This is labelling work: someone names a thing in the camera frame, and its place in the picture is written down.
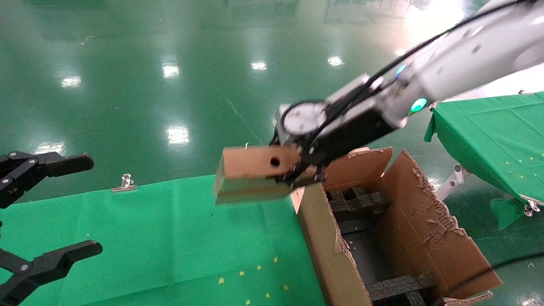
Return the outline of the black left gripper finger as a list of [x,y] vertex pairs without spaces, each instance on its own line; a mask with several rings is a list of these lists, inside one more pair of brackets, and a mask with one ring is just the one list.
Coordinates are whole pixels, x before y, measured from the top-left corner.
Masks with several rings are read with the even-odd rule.
[[87,154],[64,157],[57,152],[11,152],[0,157],[0,207],[6,209],[46,177],[68,176],[93,169]]
[[0,286],[2,306],[18,306],[40,286],[65,278],[72,266],[103,252],[97,241],[83,241],[50,252],[29,261],[0,250],[0,267],[12,276]]

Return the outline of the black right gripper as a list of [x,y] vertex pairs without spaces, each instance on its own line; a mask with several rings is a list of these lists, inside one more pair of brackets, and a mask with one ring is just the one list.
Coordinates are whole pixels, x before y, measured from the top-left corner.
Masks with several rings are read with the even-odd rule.
[[300,165],[293,165],[285,174],[275,177],[277,184],[300,188],[318,184],[327,179],[326,169],[333,160],[348,154],[398,130],[389,126],[381,113],[369,110],[330,132],[318,132],[321,119],[315,119],[314,111],[300,112]]

